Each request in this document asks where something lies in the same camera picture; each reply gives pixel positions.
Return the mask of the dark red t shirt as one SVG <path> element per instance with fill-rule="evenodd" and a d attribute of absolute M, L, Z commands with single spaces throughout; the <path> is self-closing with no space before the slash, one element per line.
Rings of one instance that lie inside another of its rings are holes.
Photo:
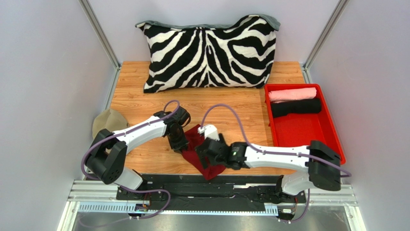
<path fill-rule="evenodd" d="M 223 173 L 226 168 L 223 165 L 208 166 L 207 168 L 203 167 L 201 160 L 195 150 L 197 146 L 201 145 L 204 142 L 204 138 L 198 133 L 199 127 L 200 125 L 197 124 L 190 130 L 185 132 L 185 137 L 189 143 L 186 150 L 182 151 L 182 156 L 187 162 L 194 166 L 206 180 L 211 180 L 217 175 Z"/>

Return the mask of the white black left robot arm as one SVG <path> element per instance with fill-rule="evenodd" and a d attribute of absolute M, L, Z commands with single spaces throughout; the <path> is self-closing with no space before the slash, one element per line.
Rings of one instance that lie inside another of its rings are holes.
<path fill-rule="evenodd" d="M 183 127 L 191 116 L 183 107 L 172 112 L 160 111 L 147 120 L 127 129 L 110 132 L 102 129 L 97 133 L 82 165 L 91 170 L 104 184 L 117 184 L 125 189 L 136 190 L 144 179 L 135 170 L 125 167 L 128 153 L 140 145 L 159 138 L 168 139 L 171 150 L 182 153 L 188 148 Z"/>

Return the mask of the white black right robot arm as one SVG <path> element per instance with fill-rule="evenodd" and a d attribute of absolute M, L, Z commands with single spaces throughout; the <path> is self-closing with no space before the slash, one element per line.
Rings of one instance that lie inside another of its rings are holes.
<path fill-rule="evenodd" d="M 195 151 L 204 168 L 222 165 L 234 170 L 257 167 L 294 170 L 278 180 L 278 193 L 294 196 L 311 188 L 341 189 L 341 157 L 321 141 L 299 147 L 267 147 L 246 142 L 227 145 L 222 140 L 206 138 Z"/>

